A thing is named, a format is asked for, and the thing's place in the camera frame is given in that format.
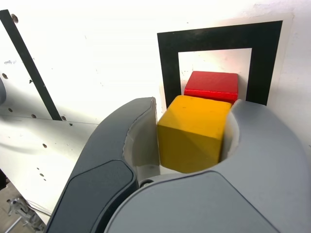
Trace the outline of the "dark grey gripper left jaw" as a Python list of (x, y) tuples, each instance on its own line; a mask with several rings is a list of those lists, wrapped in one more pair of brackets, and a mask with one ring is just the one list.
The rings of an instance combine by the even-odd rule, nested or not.
[(160, 174), (156, 100), (107, 116), (85, 144), (48, 222), (49, 233), (102, 233), (142, 181)]

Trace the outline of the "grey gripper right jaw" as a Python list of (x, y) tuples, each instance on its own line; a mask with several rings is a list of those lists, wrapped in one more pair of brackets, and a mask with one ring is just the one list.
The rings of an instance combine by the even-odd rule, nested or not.
[(308, 233), (311, 170), (296, 135), (266, 106), (239, 100), (224, 160), (164, 174), (128, 197), (107, 233)]

